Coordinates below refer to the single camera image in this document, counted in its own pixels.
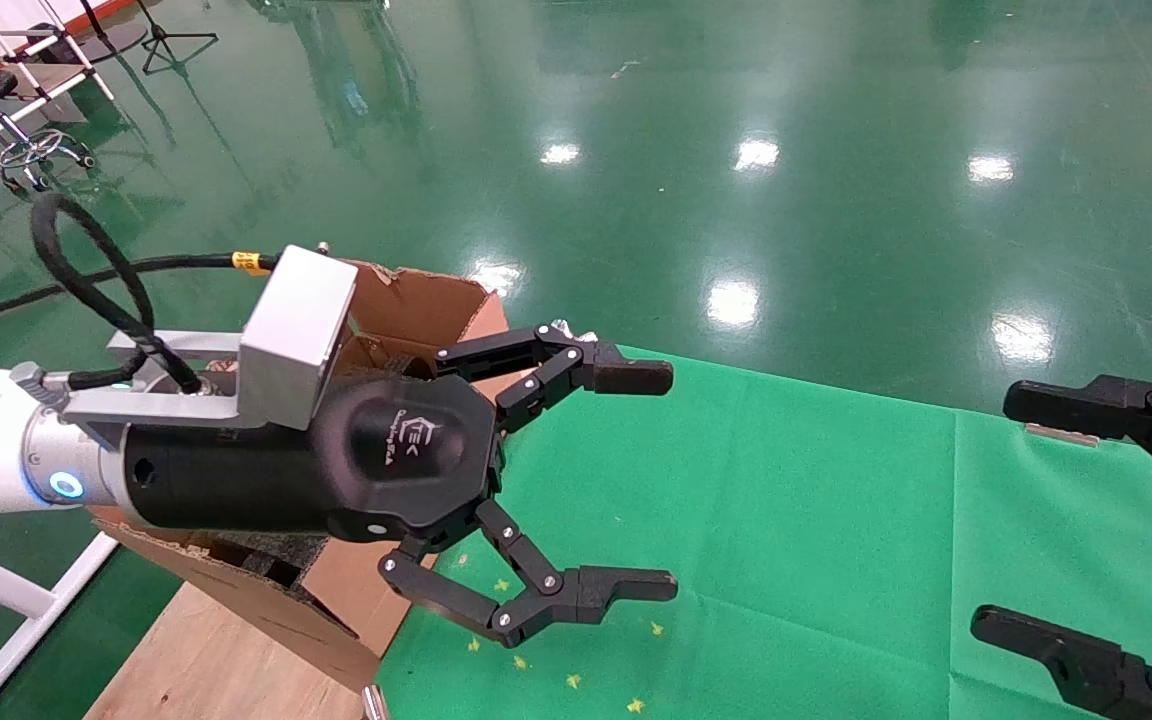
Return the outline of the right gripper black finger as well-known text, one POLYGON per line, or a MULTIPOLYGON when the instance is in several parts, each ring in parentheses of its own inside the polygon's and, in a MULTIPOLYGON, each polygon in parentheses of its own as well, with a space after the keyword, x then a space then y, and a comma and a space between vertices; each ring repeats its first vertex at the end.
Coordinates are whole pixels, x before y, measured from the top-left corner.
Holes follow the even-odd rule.
POLYGON ((1079 388, 1011 382, 1005 416, 1101 439, 1129 439, 1152 457, 1152 381, 1098 376, 1079 388))
POLYGON ((970 632, 1041 664, 1066 705, 1106 719, 1152 719, 1152 665, 1120 644, 1005 607, 978 607, 970 632))

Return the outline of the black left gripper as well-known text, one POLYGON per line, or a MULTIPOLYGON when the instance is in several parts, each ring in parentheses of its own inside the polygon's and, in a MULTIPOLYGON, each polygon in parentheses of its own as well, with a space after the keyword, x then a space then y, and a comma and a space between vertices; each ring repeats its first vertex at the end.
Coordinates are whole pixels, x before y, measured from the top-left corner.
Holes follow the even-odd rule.
POLYGON ((556 623, 602 623, 613 602, 677 596, 667 570, 559 571, 488 500, 500 488, 498 429, 524 429, 576 389, 667 395, 670 363, 631 359, 617 344, 545 324, 439 348, 435 374, 442 378, 335 382, 305 430, 132 425, 123 448, 124 511, 166 529, 401 541, 379 562, 389 588, 503 647, 556 623), (471 386, 516 373, 524 376, 498 393, 495 406, 471 386), (473 528, 524 583, 511 600, 497 602, 422 564, 420 541, 452 546, 473 528))

